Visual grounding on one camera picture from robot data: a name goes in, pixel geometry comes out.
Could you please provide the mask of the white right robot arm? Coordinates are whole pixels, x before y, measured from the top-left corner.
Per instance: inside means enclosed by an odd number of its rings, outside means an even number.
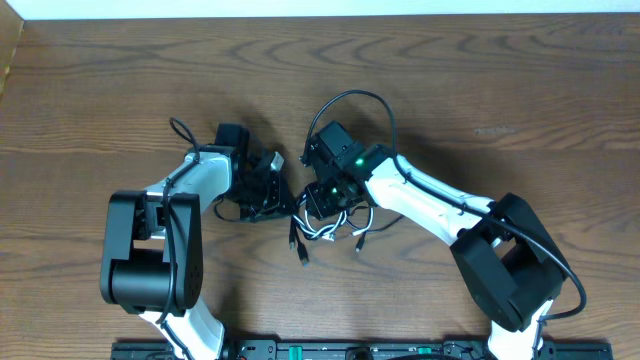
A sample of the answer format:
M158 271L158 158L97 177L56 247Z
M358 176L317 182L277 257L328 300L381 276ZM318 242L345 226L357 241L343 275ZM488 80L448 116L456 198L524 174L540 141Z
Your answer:
M301 158L317 182L307 191L318 219L366 201L443 241L476 305L491 321L497 359L532 359L541 327L575 275L531 206L508 193L494 201L455 189L383 145L313 145Z

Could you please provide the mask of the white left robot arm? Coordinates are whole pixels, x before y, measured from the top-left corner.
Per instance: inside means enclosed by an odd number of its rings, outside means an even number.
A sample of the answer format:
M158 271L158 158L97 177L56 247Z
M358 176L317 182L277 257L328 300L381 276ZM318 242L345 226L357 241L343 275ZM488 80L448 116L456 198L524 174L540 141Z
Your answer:
M189 149L168 176L109 200L99 287L104 301L139 316L162 341L119 341L114 359L236 359L238 349L201 296L202 217L216 203L238 205L238 223L285 218L293 199L283 157L244 126L223 123L212 143L181 120L171 129Z

